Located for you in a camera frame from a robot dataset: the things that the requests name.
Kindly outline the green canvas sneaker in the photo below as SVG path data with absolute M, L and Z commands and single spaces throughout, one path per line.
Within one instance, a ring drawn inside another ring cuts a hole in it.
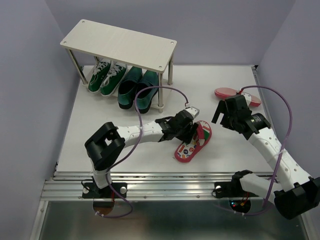
M 111 68 L 112 61 L 103 58 L 93 69 L 92 77 L 88 84 L 88 90 L 92 93 L 96 93 L 100 90 L 101 84 L 107 77 L 107 74 Z
M 100 86 L 100 93 L 105 96 L 111 96 L 127 71 L 127 65 L 124 63 L 115 63 L 106 75 L 105 80 Z

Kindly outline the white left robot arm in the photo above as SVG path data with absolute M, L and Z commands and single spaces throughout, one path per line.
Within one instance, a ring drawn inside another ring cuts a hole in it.
M 159 118 L 142 126 L 115 126 L 112 122 L 103 124 L 84 144 L 92 165 L 95 193 L 100 197 L 111 193 L 110 168 L 124 148 L 174 138 L 190 142 L 197 131 L 198 125 L 194 120 L 199 113 L 199 109 L 188 107 L 175 116 Z

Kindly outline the colourful pink slide sandal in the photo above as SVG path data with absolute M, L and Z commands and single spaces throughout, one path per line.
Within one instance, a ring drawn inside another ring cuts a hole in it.
M 189 163 L 208 144 L 212 137 L 212 129 L 208 122 L 199 120 L 197 124 L 198 127 L 191 142 L 181 143 L 174 152 L 175 159 L 180 163 Z

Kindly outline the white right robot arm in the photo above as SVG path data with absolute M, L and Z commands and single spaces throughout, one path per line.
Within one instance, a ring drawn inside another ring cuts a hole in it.
M 240 197 L 244 193 L 264 198 L 278 212 L 291 220 L 320 203 L 320 179 L 313 178 L 292 158 L 279 142 L 268 120 L 253 114 L 243 95 L 220 100 L 212 118 L 235 131 L 255 147 L 273 169 L 275 176 L 267 180 L 250 170 L 237 171 L 228 182 L 216 182 L 212 194 L 216 198 Z

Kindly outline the green leather loafer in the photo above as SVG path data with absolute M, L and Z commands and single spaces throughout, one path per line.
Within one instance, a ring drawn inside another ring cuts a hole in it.
M 117 101 L 118 105 L 123 110 L 128 110 L 134 103 L 138 82 L 143 77 L 143 71 L 139 67 L 131 67 L 128 73 L 124 76 L 118 87 Z
M 158 86 L 158 74 L 156 72 L 147 70 L 137 84 L 136 93 L 148 88 Z M 149 88 L 137 95 L 137 108 L 141 114 L 149 111 L 153 97 L 156 95 L 158 88 Z

